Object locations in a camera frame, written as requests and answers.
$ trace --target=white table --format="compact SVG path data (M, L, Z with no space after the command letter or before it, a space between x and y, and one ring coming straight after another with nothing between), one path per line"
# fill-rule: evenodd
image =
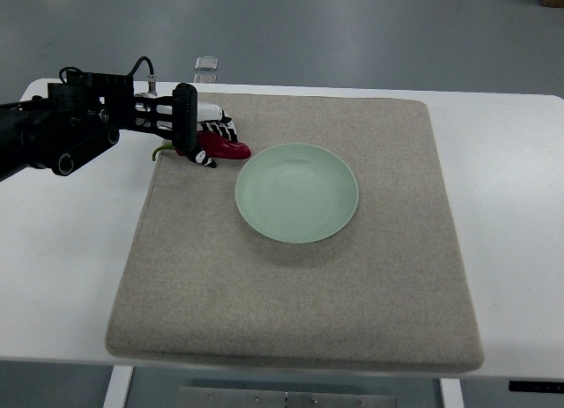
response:
M46 95L47 82L54 81L33 82L23 100ZM136 83L138 91L145 87ZM173 88L161 83L158 91ZM197 89L425 102L486 355L482 368L465 376L564 378L560 98L256 85ZM237 114L231 115L236 122ZM124 131L115 148L69 177L28 168L0 183L0 359L171 365L119 359L104 347L152 176L151 153L160 142Z

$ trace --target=red pepper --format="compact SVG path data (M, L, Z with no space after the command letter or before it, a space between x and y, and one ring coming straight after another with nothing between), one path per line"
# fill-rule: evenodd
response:
M209 157L218 159L247 159L250 149L243 142L232 142L215 132L199 130L197 141Z

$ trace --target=gray floor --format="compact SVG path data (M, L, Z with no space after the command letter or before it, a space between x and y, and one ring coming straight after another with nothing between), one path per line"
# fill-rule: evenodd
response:
M538 0L0 0L0 48L0 102L63 66L127 73L143 55L163 81L190 81L198 56L217 56L223 83L564 97L564 10ZM87 406L77 395L108 378L100 367L0 366L2 389L27 389L19 404L0 394L0 406L43 395L22 371L68 397L46 407ZM134 383L131 397L143 391Z

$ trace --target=plate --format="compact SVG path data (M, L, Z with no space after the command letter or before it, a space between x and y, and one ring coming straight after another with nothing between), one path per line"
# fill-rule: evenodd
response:
M353 217L359 187L337 155L309 144L273 146L241 170L235 200L257 232L276 241L320 241Z

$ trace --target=screw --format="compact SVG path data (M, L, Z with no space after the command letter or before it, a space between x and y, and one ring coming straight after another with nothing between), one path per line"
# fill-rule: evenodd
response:
M101 108L98 112L98 117L102 120L103 123L107 123L109 120L109 112L105 108Z

